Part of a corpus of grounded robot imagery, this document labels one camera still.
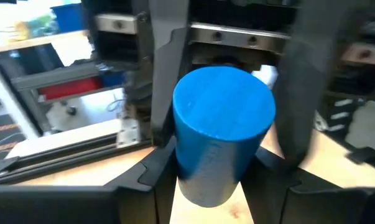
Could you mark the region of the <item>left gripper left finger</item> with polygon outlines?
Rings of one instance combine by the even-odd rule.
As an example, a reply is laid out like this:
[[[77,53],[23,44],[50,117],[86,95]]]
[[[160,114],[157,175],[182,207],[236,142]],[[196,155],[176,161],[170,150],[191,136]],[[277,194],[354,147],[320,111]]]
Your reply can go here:
[[[0,185],[0,224],[168,224],[176,138],[103,186]]]

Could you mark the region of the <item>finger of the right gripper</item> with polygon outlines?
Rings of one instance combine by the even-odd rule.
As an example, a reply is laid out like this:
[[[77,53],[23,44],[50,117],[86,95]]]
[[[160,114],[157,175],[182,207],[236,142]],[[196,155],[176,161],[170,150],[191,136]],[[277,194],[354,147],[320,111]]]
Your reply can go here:
[[[315,111],[361,26],[361,0],[303,0],[277,66],[272,92],[283,170],[306,158]]]
[[[154,36],[151,130],[155,146],[165,146],[174,133],[172,94],[187,45],[189,3],[149,0]]]

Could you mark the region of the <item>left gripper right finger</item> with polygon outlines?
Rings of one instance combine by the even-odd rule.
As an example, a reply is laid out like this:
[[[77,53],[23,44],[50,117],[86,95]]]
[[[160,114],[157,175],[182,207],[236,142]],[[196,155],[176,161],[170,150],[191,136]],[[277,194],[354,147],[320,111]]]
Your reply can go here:
[[[375,187],[341,188],[260,147],[241,179],[254,224],[375,224]]]

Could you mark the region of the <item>blue cylinder block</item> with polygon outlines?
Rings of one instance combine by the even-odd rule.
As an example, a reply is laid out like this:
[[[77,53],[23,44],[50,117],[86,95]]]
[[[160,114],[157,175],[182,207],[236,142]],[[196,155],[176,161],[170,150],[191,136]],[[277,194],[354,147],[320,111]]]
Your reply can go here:
[[[273,124],[269,87],[234,67],[189,72],[173,92],[180,190],[201,207],[227,201]]]

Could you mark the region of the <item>red crate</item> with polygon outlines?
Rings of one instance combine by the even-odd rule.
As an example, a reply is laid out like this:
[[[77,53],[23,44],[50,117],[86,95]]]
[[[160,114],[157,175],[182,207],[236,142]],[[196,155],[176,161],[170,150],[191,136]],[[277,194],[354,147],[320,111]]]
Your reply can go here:
[[[91,90],[98,90],[102,86],[101,80],[98,77],[91,77],[39,88],[39,93],[43,95],[46,100],[54,100],[65,96],[85,93]]]

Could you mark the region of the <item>blue plastic bin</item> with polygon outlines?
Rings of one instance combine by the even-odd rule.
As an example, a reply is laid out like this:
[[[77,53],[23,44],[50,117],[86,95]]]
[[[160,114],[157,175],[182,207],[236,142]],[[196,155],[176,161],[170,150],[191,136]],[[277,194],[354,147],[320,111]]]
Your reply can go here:
[[[51,7],[56,16],[59,33],[74,32],[84,29],[81,3]]]

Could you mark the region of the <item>silver corner bracket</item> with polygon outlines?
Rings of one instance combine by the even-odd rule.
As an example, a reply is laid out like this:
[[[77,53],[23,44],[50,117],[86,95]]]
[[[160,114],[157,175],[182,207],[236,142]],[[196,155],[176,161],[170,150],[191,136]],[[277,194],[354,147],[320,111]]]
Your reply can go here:
[[[123,148],[135,145],[141,141],[141,133],[137,120],[120,119],[120,130],[116,138],[116,147]]]

